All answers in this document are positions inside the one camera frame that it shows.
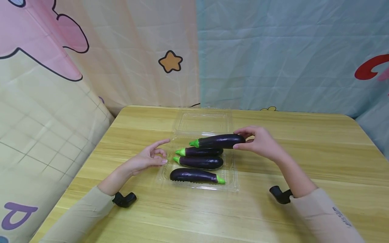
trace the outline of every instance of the black wrist strap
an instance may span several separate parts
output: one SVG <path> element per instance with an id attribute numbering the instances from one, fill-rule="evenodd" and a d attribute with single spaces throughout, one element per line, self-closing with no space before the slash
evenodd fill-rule
<path id="1" fill-rule="evenodd" d="M 273 195 L 273 197 L 277 200 L 280 204 L 288 204 L 291 202 L 289 199 L 290 196 L 293 196 L 292 191 L 289 189 L 285 192 L 282 192 L 280 187 L 275 185 L 272 188 L 269 189 L 270 193 Z"/>
<path id="2" fill-rule="evenodd" d="M 137 199 L 137 196 L 133 192 L 130 192 L 127 196 L 123 197 L 123 195 L 118 192 L 115 194 L 115 198 L 112 200 L 116 205 L 121 208 L 128 208 L 131 204 L 133 204 Z"/>

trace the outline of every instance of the wood grain surface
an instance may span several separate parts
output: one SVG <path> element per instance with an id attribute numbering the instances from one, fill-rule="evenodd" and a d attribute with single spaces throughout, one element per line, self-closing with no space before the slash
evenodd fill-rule
<path id="1" fill-rule="evenodd" d="M 117 166 L 152 142 L 172 135 L 178 108 L 124 108 L 32 242 Z M 323 188 L 366 242 L 389 239 L 389 164 L 359 125 L 338 114 L 233 110 L 234 129 L 266 127 Z M 268 190 L 288 189 L 278 168 L 249 152 L 236 152 L 239 191 L 161 186 L 158 168 L 122 188 L 138 200 L 114 207 L 84 242 L 315 242 L 290 205 Z"/>

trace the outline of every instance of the toy eggplant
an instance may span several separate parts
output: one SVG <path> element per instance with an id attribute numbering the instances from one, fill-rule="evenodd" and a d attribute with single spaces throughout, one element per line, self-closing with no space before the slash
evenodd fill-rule
<path id="1" fill-rule="evenodd" d="M 176 150 L 175 153 L 180 156 L 188 157 L 219 156 L 223 153 L 223 149 L 190 147 Z"/>
<path id="2" fill-rule="evenodd" d="M 171 180 L 182 182 L 213 182 L 225 184 L 226 181 L 217 174 L 197 169 L 178 168 L 170 173 Z"/>
<path id="3" fill-rule="evenodd" d="M 237 143 L 245 143 L 246 139 L 238 134 L 223 134 L 207 138 L 199 138 L 189 143 L 196 148 L 232 149 Z"/>
<path id="4" fill-rule="evenodd" d="M 219 169 L 224 163 L 220 157 L 174 157 L 173 159 L 179 165 L 204 170 Z"/>

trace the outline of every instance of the beige sleeve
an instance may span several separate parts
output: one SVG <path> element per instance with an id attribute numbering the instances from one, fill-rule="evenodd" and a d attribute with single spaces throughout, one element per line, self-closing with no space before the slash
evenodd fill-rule
<path id="1" fill-rule="evenodd" d="M 75 243 L 114 206 L 113 196 L 95 186 L 49 229 L 41 243 Z"/>
<path id="2" fill-rule="evenodd" d="M 318 242 L 364 242 L 358 231 L 339 211 L 324 190 L 316 189 L 302 198 L 291 196 L 290 200 Z"/>

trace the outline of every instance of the clear plastic container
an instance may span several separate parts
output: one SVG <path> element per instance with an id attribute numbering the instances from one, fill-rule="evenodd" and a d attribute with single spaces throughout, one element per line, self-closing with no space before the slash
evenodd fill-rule
<path id="1" fill-rule="evenodd" d="M 173 157 L 178 156 L 175 154 L 177 149 L 189 147 L 189 142 L 197 138 L 227 133 L 232 133 L 232 118 L 230 110 L 213 108 L 181 109 L 173 127 L 171 142 L 167 148 L 168 162 L 159 170 L 157 181 L 163 185 L 169 184 L 171 186 L 237 191 L 239 189 L 238 171 L 235 167 L 234 151 L 232 149 L 224 149 L 224 152 L 221 155 L 224 160 L 224 164 L 220 169 L 206 170 L 225 179 L 225 184 L 178 182 L 170 180 L 170 173 L 173 170 L 177 168 L 185 168 L 173 160 Z"/>

